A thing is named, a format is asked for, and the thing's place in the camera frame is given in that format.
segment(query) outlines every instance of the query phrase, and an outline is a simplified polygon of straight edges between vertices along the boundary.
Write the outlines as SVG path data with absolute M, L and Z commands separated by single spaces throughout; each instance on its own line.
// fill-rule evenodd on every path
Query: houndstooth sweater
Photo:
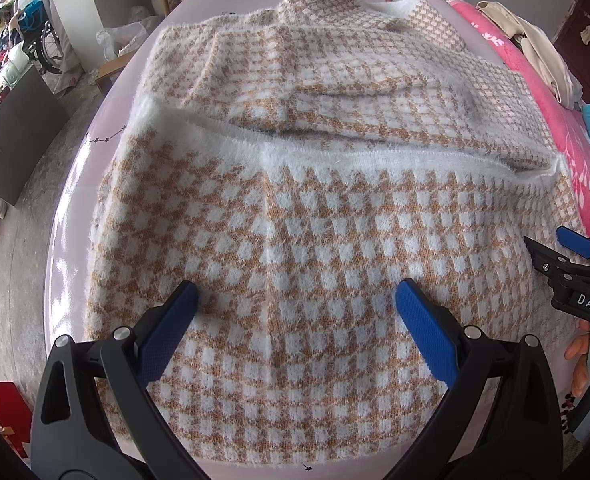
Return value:
M 198 315 L 150 385 L 189 452 L 363 456 L 412 439 L 445 391 L 397 283 L 550 351 L 572 321 L 522 237 L 554 246 L 560 224 L 582 228 L 520 75 L 463 50 L 425 0 L 396 16 L 284 0 L 160 34 L 99 193 L 86 331 L 192 280 Z

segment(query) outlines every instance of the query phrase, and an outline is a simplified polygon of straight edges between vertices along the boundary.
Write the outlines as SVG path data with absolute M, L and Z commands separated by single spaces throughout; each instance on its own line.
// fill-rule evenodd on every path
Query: gray floor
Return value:
M 53 140 L 17 205 L 0 221 L 0 380 L 32 406 L 44 363 L 44 273 L 51 222 L 70 165 L 102 96 L 88 76 L 61 97 L 70 120 Z

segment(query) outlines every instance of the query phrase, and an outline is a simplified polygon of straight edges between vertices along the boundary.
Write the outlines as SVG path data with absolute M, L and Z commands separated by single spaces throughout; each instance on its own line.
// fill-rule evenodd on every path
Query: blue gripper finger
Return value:
M 417 286 L 404 280 L 397 285 L 395 306 L 424 361 L 438 381 L 451 388 L 457 379 L 457 351 L 427 307 L 428 300 Z
M 590 238 L 562 225 L 557 228 L 557 241 L 566 249 L 590 260 Z
M 186 329 L 197 312 L 198 292 L 194 283 L 186 282 L 184 288 L 171 297 L 171 303 L 157 308 L 167 308 L 147 338 L 138 348 L 137 378 L 142 387 L 159 381 L 182 340 Z

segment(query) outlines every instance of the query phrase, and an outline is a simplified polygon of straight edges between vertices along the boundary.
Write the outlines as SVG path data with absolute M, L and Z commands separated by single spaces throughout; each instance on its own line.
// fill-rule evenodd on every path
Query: pink floral blanket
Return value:
M 508 68 L 523 75 L 548 123 L 557 148 L 568 160 L 580 216 L 590 236 L 590 140 L 581 113 L 563 108 L 519 49 L 475 7 L 461 0 L 451 0 L 449 3 L 489 41 Z

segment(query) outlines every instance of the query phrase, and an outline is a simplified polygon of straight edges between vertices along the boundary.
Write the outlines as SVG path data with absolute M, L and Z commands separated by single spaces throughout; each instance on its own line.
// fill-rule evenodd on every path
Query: metal screw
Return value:
M 535 337 L 533 334 L 528 334 L 524 338 L 524 342 L 532 348 L 537 348 L 539 346 L 539 339 L 537 339 L 537 337 Z
M 479 339 L 482 336 L 482 331 L 474 325 L 468 325 L 464 329 L 464 335 L 469 339 Z
M 126 339 L 128 336 L 131 335 L 131 329 L 127 326 L 121 326 L 120 328 L 116 328 L 113 332 L 113 338 L 121 341 L 122 339 Z
M 67 336 L 67 335 L 61 335 L 55 340 L 55 346 L 57 348 L 62 348 L 63 346 L 66 346 L 67 344 L 69 344 L 69 336 Z

